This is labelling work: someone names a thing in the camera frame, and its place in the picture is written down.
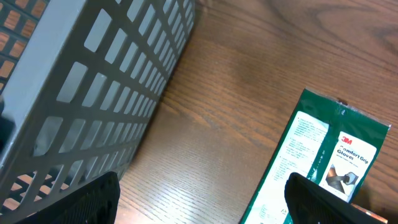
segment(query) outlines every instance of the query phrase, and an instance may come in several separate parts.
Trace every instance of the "green package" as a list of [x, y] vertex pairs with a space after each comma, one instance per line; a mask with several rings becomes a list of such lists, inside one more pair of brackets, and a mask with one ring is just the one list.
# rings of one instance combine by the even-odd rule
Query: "green package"
[[305, 89], [241, 223], [292, 223], [284, 198], [292, 172], [351, 202], [390, 127], [341, 101]]

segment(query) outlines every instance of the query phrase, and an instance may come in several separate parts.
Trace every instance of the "3m logo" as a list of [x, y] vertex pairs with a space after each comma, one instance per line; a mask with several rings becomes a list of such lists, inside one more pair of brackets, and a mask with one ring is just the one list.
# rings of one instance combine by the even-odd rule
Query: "3m logo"
[[345, 142], [345, 143], [347, 143], [347, 144], [349, 144], [349, 145], [353, 142], [353, 140], [349, 140], [349, 139], [346, 138], [346, 137], [343, 137], [342, 141]]

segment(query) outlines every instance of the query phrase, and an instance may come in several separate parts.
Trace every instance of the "black object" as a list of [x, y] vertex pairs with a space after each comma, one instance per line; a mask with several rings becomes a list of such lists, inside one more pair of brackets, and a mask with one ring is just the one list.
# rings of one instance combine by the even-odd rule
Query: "black object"
[[[3, 97], [0, 95], [0, 114], [2, 114], [3, 109], [4, 100]], [[13, 121], [0, 116], [0, 152], [2, 152], [2, 149], [8, 142], [8, 139], [10, 138], [10, 135], [13, 132], [14, 128], [15, 124]]]
[[119, 197], [118, 176], [115, 172], [108, 172], [18, 224], [114, 223]]
[[294, 224], [383, 224], [295, 172], [285, 200]]

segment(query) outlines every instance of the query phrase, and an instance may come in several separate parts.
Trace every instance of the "white label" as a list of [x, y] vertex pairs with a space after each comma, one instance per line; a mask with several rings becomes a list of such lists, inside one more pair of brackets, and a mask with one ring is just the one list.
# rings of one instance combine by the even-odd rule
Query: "white label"
[[283, 223], [288, 214], [285, 184], [297, 172], [307, 176], [329, 124], [298, 111], [245, 223]]
[[376, 147], [341, 131], [319, 185], [348, 202], [375, 153]]

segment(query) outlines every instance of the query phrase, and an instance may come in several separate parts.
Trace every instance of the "wooden table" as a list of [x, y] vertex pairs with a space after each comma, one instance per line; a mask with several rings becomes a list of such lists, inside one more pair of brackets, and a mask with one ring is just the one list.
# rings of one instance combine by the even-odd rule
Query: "wooden table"
[[355, 202], [398, 220], [398, 1], [202, 0], [117, 223], [237, 223], [307, 86], [392, 123]]

